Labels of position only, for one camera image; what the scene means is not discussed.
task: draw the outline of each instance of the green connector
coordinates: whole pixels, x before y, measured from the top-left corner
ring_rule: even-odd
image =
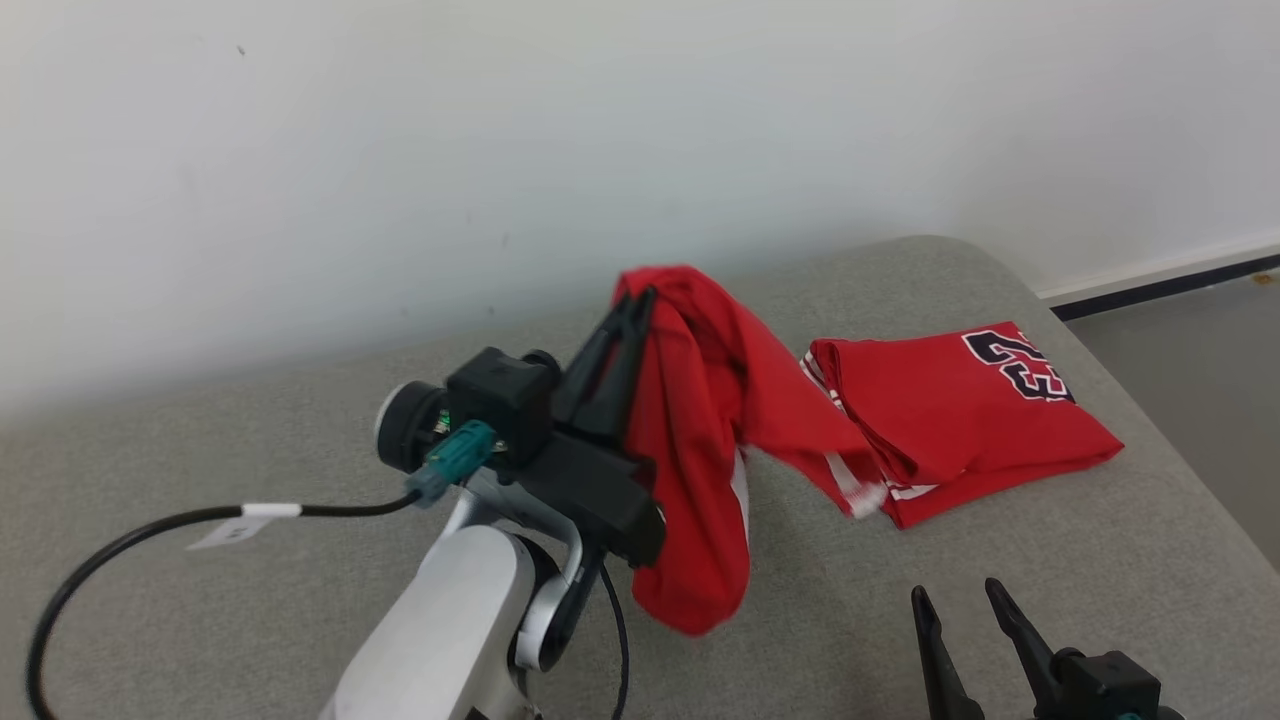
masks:
[[[428,452],[422,466],[404,480],[406,489],[422,493],[416,505],[430,507],[449,486],[470,478],[493,455],[495,439],[493,428],[480,420],[468,420],[449,433]]]

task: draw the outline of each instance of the baseboard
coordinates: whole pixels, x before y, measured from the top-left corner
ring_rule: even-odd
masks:
[[[1280,228],[1253,234],[1233,242],[1188,252],[1149,263],[1134,263],[1106,273],[1080,278],[1057,287],[1037,291],[1036,295],[1059,307],[1082,300],[1091,300],[1165,281],[1194,275],[1243,263],[1280,255]]]

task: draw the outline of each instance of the white wall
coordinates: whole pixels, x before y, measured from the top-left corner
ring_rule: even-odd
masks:
[[[504,322],[636,263],[938,232],[1052,293],[1266,245],[1277,27],[1270,0],[8,0],[0,409]]]

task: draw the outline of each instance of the folded red jersey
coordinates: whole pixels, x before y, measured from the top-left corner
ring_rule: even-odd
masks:
[[[1014,323],[901,341],[817,340],[801,363],[876,450],[899,528],[1124,445]]]
[[[631,592],[662,623],[701,634],[746,593],[741,447],[799,469],[845,512],[874,511],[884,487],[861,432],[759,318],[692,268],[626,273],[616,297],[650,286],[658,297],[626,446],[657,465],[667,543],[653,568],[636,570]]]

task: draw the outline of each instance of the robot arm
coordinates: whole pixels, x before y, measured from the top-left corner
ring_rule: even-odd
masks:
[[[652,305],[652,291],[622,299],[563,378],[544,352],[486,348],[447,389],[412,382],[392,393],[379,457],[426,497],[417,470],[452,428],[480,420],[498,442],[321,720],[540,717],[525,674],[554,666],[604,556],[649,565],[666,537],[650,464],[622,451]],[[500,519],[564,543],[564,568],[494,528]]]

